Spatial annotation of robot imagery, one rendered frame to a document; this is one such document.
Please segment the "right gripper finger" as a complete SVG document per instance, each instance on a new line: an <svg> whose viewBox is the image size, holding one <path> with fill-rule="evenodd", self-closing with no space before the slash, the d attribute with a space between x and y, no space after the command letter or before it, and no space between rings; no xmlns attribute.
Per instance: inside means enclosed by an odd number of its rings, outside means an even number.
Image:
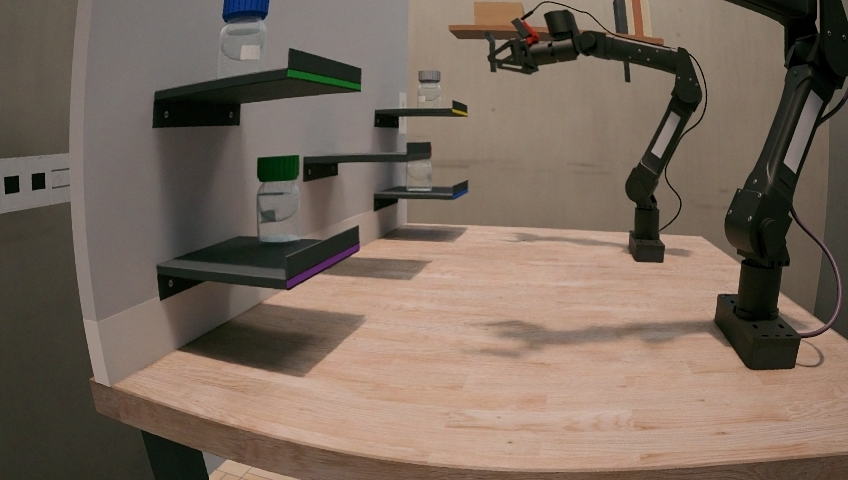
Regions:
<svg viewBox="0 0 848 480"><path fill-rule="evenodd" d="M526 65L525 65L525 61L526 61L525 52L521 51L521 53L522 53L522 57L520 57L520 59L521 59L521 63L522 63L522 68L507 66L507 65L504 65L504 63L497 62L498 68L517 71L517 72L521 72L521 73L525 73L525 74L530 74L530 72L526 69ZM513 59L513 54L510 54L503 59Z"/></svg>
<svg viewBox="0 0 848 480"><path fill-rule="evenodd" d="M499 54L500 52L502 52L503 50L505 50L508 47L511 47L513 59L503 59L503 58L495 58L494 57L495 55ZM505 42L503 45L501 45L495 51L490 53L488 55L488 60L493 61L493 62L522 66L521 59L520 59L520 56L518 55L517 48L516 48L516 45L515 45L514 38L509 39L507 42Z"/></svg>

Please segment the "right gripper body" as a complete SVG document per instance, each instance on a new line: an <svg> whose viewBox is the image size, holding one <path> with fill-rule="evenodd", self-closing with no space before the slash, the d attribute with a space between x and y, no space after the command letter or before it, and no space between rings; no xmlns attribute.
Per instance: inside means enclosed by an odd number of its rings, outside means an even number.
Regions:
<svg viewBox="0 0 848 480"><path fill-rule="evenodd" d="M540 70L539 65L558 62L556 55L551 54L551 51L554 51L553 46L552 46L553 42L551 40L540 42L539 41L539 39L540 39L539 34L537 33L537 31L534 31L532 28L530 28L531 26L526 21L524 21L523 23L531 31L531 33L533 34L534 37L532 37L532 38L527 37L528 40L527 40L527 38L517 39L515 37L514 41L515 41L515 45L516 45L516 48L517 48L518 55L520 57L522 57L521 51L525 51L525 58L526 58L526 61L527 61L527 62L525 61L525 65L526 65L526 69L530 72L530 74L533 74L532 72L539 71ZM549 46L552 46L552 47L549 47ZM519 50L519 48L520 48L520 50ZM532 55L532 57L531 57L531 55Z"/></svg>

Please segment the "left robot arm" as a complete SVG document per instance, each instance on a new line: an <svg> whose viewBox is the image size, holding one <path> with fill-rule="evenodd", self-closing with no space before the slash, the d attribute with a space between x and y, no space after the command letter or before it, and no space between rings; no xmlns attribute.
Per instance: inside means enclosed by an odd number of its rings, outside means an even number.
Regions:
<svg viewBox="0 0 848 480"><path fill-rule="evenodd" d="M841 0L819 0L819 33L817 0L726 1L784 26L787 72L761 154L725 217L726 238L745 257L738 294L718 294L717 303L751 345L797 347L802 336L777 307L782 266L790 265L788 214L822 114L848 76L848 21Z"/></svg>

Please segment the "glass bottle with blue cap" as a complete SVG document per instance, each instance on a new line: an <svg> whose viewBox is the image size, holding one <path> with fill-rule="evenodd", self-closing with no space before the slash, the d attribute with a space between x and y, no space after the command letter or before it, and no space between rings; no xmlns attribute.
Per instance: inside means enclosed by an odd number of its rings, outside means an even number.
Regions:
<svg viewBox="0 0 848 480"><path fill-rule="evenodd" d="M224 0L216 79L264 71L269 0Z"/></svg>

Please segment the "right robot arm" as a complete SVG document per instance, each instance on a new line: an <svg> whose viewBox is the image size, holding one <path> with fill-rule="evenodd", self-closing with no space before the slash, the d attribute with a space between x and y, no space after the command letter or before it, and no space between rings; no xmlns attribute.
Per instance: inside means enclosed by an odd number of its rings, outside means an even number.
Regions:
<svg viewBox="0 0 848 480"><path fill-rule="evenodd" d="M667 110L646 152L625 183L626 195L637 205L634 231L629 231L635 249L664 251L665 245L659 234L660 210L656 207L653 193L686 124L703 97L688 51L682 47L678 50L660 47L595 30L581 33L575 15L569 9L548 11L544 16L551 37L562 38L552 40L554 51L551 54L555 54L559 62L577 60L581 52L586 56L630 62L675 74L675 87Z"/></svg>

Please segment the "glass bottle with grey cap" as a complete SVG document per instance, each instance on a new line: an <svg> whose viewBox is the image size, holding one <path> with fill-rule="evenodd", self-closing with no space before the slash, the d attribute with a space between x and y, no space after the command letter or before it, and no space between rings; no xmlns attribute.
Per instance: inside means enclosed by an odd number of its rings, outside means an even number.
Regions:
<svg viewBox="0 0 848 480"><path fill-rule="evenodd" d="M440 71L418 71L418 108L441 108Z"/></svg>

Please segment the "clear glass bottle with green cap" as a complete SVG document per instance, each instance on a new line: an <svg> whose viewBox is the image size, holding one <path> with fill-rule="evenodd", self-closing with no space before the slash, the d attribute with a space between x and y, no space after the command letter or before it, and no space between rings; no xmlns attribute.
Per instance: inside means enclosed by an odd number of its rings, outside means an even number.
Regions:
<svg viewBox="0 0 848 480"><path fill-rule="evenodd" d="M270 156L271 157L271 156ZM257 240L264 246L300 241L299 155L257 158Z"/></svg>

